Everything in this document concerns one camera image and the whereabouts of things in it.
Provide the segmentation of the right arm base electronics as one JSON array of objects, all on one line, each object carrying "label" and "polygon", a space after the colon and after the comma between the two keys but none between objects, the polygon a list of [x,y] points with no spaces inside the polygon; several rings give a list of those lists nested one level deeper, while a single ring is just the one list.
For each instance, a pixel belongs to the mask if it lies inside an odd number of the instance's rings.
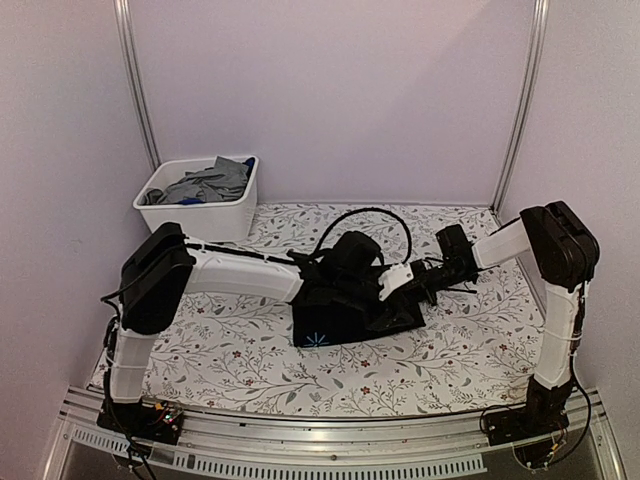
[{"label": "right arm base electronics", "polygon": [[490,446],[511,445],[516,461],[528,470],[548,468],[566,444],[569,420],[564,412],[533,421],[524,407],[487,407],[479,419]]}]

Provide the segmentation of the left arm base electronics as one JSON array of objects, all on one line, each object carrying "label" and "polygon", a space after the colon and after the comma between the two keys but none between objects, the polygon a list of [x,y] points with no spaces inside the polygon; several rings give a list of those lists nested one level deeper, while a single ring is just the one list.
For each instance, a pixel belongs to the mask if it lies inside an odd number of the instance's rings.
[{"label": "left arm base electronics", "polygon": [[178,444],[183,422],[184,410],[167,402],[146,405],[104,401],[97,419],[103,429],[168,445]]}]

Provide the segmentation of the grey garment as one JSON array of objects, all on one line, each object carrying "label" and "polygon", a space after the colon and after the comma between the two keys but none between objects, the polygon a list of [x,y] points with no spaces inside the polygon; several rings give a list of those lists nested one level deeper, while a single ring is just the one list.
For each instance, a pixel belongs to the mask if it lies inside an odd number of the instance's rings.
[{"label": "grey garment", "polygon": [[141,205],[197,205],[239,200],[247,187],[254,167],[249,169],[234,160],[220,157],[212,167],[186,172],[164,190],[149,188]]}]

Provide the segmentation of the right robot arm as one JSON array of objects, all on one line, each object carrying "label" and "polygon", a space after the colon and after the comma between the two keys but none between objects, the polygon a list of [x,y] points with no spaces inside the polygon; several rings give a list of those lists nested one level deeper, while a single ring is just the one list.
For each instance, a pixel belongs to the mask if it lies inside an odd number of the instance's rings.
[{"label": "right robot arm", "polygon": [[526,404],[517,427],[537,436],[552,424],[576,385],[572,357],[577,350],[585,315],[585,299],[600,258],[596,238],[563,201],[526,208],[519,217],[489,236],[470,242],[462,227],[437,234],[442,261],[428,268],[411,263],[411,286],[424,300],[479,273],[530,252],[544,281],[546,310],[542,349],[527,386]]}]

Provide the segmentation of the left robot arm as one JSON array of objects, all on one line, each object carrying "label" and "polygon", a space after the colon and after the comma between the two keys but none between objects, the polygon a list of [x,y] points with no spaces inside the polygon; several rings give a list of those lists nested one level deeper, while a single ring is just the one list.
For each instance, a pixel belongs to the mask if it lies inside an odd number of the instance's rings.
[{"label": "left robot arm", "polygon": [[416,280],[416,266],[386,263],[357,231],[276,258],[165,223],[107,296],[109,415],[138,434],[146,396],[275,415],[403,414],[417,378],[393,360],[425,324]]}]

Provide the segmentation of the black t-shirt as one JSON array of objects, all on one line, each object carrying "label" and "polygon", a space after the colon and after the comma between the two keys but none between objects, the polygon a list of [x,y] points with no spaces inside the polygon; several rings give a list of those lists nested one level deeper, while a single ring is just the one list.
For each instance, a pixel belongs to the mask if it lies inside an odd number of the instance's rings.
[{"label": "black t-shirt", "polygon": [[411,304],[415,307],[415,324],[404,331],[377,333],[367,330],[367,320],[359,313],[349,313],[338,316],[336,310],[322,309],[320,314],[313,314],[310,320],[294,319],[294,301],[290,303],[293,319],[293,343],[296,347],[312,348],[344,345],[389,337],[408,332],[425,326],[425,320],[420,306],[416,302],[406,302],[400,299],[395,302],[391,298],[389,303]]}]

